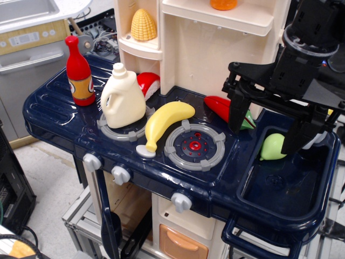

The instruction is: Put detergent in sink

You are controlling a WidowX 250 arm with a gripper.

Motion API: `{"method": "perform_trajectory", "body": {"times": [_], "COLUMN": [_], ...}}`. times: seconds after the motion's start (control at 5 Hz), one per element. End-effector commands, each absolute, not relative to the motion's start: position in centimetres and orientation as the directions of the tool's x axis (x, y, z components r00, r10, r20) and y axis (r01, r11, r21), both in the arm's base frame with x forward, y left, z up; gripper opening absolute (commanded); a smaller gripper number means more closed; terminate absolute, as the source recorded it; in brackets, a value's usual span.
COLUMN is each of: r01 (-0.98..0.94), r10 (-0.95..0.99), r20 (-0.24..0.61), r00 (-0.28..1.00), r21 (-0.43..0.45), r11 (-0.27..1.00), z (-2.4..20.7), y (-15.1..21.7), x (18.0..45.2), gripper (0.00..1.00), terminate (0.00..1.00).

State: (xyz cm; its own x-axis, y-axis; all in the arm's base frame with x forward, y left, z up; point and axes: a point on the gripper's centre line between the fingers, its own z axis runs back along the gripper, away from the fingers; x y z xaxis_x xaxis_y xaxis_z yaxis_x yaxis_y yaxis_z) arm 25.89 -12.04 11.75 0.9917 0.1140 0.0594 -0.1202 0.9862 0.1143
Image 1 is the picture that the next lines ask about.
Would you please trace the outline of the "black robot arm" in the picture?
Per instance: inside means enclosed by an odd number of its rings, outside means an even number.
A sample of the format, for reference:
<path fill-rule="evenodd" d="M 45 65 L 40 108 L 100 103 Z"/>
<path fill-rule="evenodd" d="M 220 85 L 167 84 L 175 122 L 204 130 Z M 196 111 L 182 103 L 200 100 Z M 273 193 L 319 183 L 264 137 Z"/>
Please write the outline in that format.
<path fill-rule="evenodd" d="M 344 1 L 301 1 L 282 40 L 274 63 L 230 63 L 223 91 L 231 101 L 228 126 L 235 134 L 253 103 L 292 117 L 281 150 L 291 154 L 332 131 L 344 112 L 344 100 L 316 79 L 344 42 Z"/>

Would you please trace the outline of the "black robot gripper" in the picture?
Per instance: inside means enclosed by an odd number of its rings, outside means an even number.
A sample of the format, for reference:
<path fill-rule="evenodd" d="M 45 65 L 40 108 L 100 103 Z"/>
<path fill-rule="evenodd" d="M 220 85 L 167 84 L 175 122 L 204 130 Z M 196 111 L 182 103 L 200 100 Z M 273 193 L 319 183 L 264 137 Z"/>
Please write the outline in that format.
<path fill-rule="evenodd" d="M 223 86 L 231 100 L 229 128 L 238 134 L 249 106 L 254 103 L 295 119 L 285 135 L 283 154 L 293 154 L 327 126 L 327 134 L 344 113 L 344 99 L 330 83 L 318 80 L 319 70 L 339 46 L 285 46 L 271 64 L 231 62 Z"/>

